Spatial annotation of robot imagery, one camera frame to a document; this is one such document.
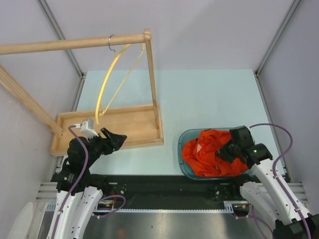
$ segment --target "metal floor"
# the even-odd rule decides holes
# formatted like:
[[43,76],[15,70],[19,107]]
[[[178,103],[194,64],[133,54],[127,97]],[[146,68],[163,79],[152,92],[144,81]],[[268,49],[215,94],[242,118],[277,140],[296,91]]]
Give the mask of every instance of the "metal floor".
[[[53,212],[46,212],[38,239],[45,239]],[[253,219],[231,214],[115,213],[92,217],[83,239],[261,239]]]

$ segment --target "red cloth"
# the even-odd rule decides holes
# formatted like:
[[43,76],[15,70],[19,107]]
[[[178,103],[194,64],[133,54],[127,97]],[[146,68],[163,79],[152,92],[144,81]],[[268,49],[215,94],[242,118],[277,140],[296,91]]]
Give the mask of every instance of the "red cloth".
[[236,158],[233,163],[229,163],[215,156],[215,152],[230,138],[229,131],[203,130],[199,138],[185,144],[182,152],[183,159],[192,168],[196,176],[239,175],[248,170],[248,167],[239,158]]

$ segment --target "white wall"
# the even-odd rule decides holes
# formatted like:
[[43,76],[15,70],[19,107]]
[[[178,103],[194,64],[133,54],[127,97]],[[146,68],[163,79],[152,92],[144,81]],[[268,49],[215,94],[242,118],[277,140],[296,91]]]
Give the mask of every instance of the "white wall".
[[[56,40],[34,0],[3,0],[0,44]],[[11,75],[55,119],[70,110],[78,78],[62,51],[0,56]],[[52,133],[0,85],[0,232],[6,238],[20,210],[50,180]]]
[[[261,85],[274,123],[287,127],[294,145],[286,157],[295,182],[302,181],[319,213],[319,1],[302,1],[291,25],[261,73]],[[289,138],[281,132],[282,148]]]
[[[292,0],[47,0],[66,38],[140,33],[150,28],[155,67],[256,69]],[[140,50],[125,52],[130,68]],[[78,49],[84,71],[107,70],[108,47]],[[146,69],[146,58],[137,69]]]

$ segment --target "wooden frame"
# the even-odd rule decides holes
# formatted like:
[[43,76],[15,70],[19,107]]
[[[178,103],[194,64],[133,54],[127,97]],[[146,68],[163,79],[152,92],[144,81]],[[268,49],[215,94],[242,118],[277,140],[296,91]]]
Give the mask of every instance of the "wooden frame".
[[[83,38],[73,40],[57,40],[24,44],[0,45],[0,55],[67,50],[87,47],[108,46],[110,36]],[[160,107],[157,103],[153,55],[151,45],[151,32],[145,29],[141,34],[114,35],[110,45],[145,43],[151,83],[152,105],[109,109],[102,117],[103,123],[99,128],[106,127],[114,133],[127,134],[128,139],[124,144],[127,147],[141,147],[163,144],[163,132],[160,118]],[[85,118],[94,118],[94,112],[72,112],[58,114],[57,120],[51,116],[25,91],[25,89],[0,65],[0,83],[21,101],[40,121],[54,133],[51,153],[56,156],[66,154],[69,126],[66,122],[78,120],[81,123]]]

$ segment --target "hanger hook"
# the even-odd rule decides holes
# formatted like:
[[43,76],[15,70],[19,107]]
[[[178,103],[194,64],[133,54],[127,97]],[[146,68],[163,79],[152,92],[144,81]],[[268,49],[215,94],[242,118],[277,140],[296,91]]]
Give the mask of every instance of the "hanger hook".
[[112,36],[114,36],[114,35],[110,35],[110,38],[109,38],[109,49],[111,50],[111,51],[114,51],[114,53],[116,54],[116,51],[114,50],[114,49],[111,49],[111,47],[110,47],[110,42],[111,42],[111,37]]

